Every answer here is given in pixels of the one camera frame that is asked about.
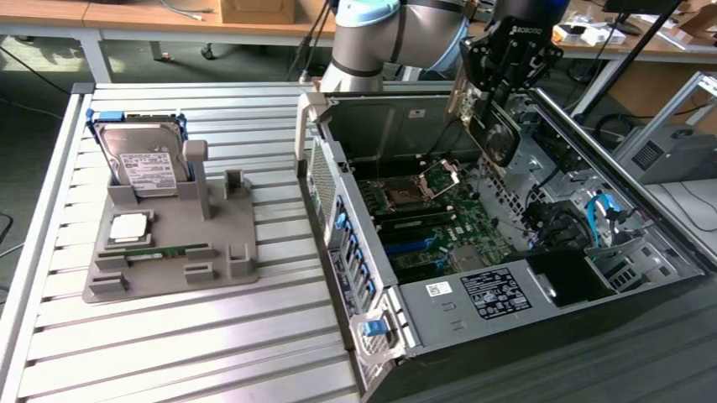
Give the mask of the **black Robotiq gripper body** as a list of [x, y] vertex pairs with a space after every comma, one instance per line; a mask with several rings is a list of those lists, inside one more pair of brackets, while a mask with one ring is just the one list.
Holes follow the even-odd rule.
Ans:
[[568, 11], [569, 0], [496, 1], [489, 24], [489, 46], [506, 46], [510, 39], [533, 42], [537, 46], [553, 43], [553, 27]]

